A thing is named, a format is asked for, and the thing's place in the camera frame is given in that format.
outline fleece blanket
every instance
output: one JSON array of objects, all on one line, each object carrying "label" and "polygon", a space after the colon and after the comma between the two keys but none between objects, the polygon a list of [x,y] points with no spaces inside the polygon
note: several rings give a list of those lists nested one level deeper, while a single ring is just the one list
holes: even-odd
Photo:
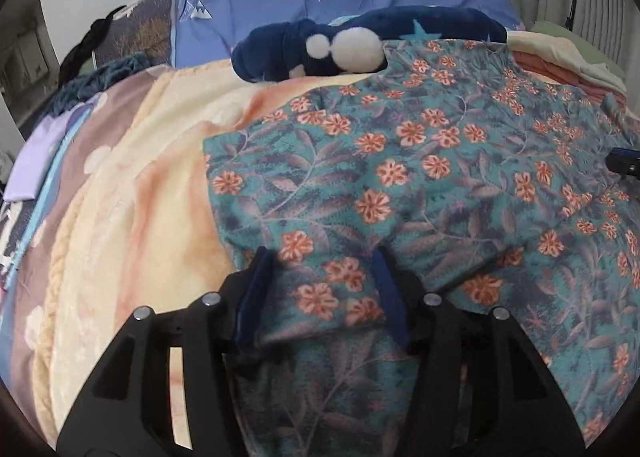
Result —
[{"label": "fleece blanket", "polygon": [[523,72],[501,44],[389,42],[388,68],[204,144],[235,267],[281,265],[251,357],[226,359],[252,455],[392,455],[417,372],[384,327],[385,245],[462,309],[508,308],[586,443],[638,379],[640,124]]},{"label": "fleece blanket", "polygon": [[[244,127],[313,87],[361,78],[261,87],[241,81],[223,61],[158,79],[153,103],[147,97],[71,201],[51,248],[33,364],[36,412],[49,442],[135,307],[185,307],[232,271],[209,209],[203,139]],[[189,445],[179,368],[172,358],[175,436]]]},{"label": "fleece blanket", "polygon": [[[71,199],[129,128],[143,98],[165,69],[141,72],[102,94],[66,150],[47,195],[41,196],[42,201],[38,199],[38,208],[42,210],[37,217],[37,229],[26,239],[24,256],[8,295],[11,301],[4,304],[2,332],[7,332],[7,336],[2,339],[3,351],[0,353],[2,367],[7,368],[2,377],[14,400],[36,429],[39,423],[33,390],[37,389],[39,382],[31,380],[33,350],[42,325],[51,247],[58,225]],[[30,214],[28,222],[35,218],[36,215]]]}]

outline white pompom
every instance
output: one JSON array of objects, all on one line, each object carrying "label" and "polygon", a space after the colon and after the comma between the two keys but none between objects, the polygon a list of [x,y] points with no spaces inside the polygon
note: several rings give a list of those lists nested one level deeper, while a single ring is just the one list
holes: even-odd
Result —
[{"label": "white pompom", "polygon": [[314,34],[306,40],[306,52],[316,60],[329,56],[329,48],[329,39],[324,34]]},{"label": "white pompom", "polygon": [[374,72],[385,61],[382,42],[367,28],[349,28],[335,35],[331,56],[335,65],[352,73]]}]

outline cream blanket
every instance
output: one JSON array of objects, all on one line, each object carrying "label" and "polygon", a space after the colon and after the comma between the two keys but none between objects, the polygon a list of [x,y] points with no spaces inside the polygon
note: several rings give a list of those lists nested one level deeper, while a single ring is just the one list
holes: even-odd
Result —
[{"label": "cream blanket", "polygon": [[[219,289],[233,271],[209,207],[203,139],[242,128],[311,88],[365,76],[260,86],[241,81],[229,62],[217,62],[158,79],[58,229],[33,366],[34,381],[44,384],[34,387],[34,401],[50,443],[135,307],[180,309]],[[181,365],[173,356],[175,439],[190,446]]]}]

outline black cloth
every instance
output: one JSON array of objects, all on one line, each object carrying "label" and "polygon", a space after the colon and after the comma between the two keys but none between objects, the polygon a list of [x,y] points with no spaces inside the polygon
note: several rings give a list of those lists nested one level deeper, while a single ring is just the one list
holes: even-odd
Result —
[{"label": "black cloth", "polygon": [[114,9],[106,18],[99,18],[89,29],[80,44],[75,46],[62,61],[60,74],[58,76],[58,88],[78,76],[84,62],[91,58],[91,53],[102,43],[109,33],[109,28],[113,22],[113,15],[126,6]]}]

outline dark blue object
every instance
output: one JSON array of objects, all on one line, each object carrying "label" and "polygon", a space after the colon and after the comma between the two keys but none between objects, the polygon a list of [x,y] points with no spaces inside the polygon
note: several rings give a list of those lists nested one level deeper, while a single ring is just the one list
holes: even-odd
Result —
[{"label": "dark blue object", "polygon": [[[312,58],[307,40],[320,34],[332,42],[340,32],[351,28],[371,30],[380,40],[460,38],[503,44],[507,41],[504,27],[479,10],[404,6],[374,10],[335,27],[304,18],[257,28],[236,46],[232,64],[236,74],[246,81],[287,80],[299,66],[304,68],[299,76],[336,76],[346,70],[334,63],[330,53],[324,58]],[[382,61],[372,72],[385,64]]]},{"label": "dark blue object", "polygon": [[51,99],[42,116],[60,116],[78,103],[87,101],[98,92],[106,91],[112,85],[149,67],[151,62],[143,52],[106,63],[95,71],[64,84]]}]

